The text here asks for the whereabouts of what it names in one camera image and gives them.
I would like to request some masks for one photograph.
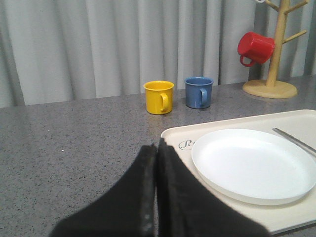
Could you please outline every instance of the yellow mug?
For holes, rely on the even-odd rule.
[[[144,84],[148,113],[163,115],[172,110],[173,86],[172,82],[165,80],[154,80]]]

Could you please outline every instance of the mug tree base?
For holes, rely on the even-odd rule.
[[[267,87],[266,80],[250,80],[242,89],[248,94],[272,99],[292,98],[297,95],[297,88],[287,82],[277,80],[274,87]]]

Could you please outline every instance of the metal knife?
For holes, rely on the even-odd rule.
[[[302,148],[304,151],[308,152],[309,154],[311,154],[312,156],[316,157],[316,150],[307,145],[306,143],[298,140],[297,138],[293,137],[292,135],[278,129],[278,128],[272,128],[272,130],[274,132],[277,132],[278,134],[280,134],[281,136],[285,137],[287,140],[293,142],[294,144],[296,144],[297,146],[299,146],[300,148]]]

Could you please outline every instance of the table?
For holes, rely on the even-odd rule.
[[[171,127],[300,109],[316,110],[316,75],[285,79],[290,99],[255,97],[243,83],[214,86],[209,108],[151,115],[145,95],[0,109],[0,236],[47,236],[56,222],[87,206],[128,169],[142,145],[158,145]],[[311,225],[279,236],[316,236]]]

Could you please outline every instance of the cup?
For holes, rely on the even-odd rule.
[[[238,44],[238,54],[240,54],[240,63],[246,67],[251,67],[255,63],[263,64],[272,55],[276,47],[273,38],[268,38],[254,32],[246,33]],[[251,59],[246,64],[243,62],[244,57]]]
[[[172,110],[174,84],[165,80],[154,80],[144,84],[147,112],[163,115]]]
[[[184,80],[186,84],[186,106],[204,109],[211,105],[214,80],[206,77],[191,77]]]

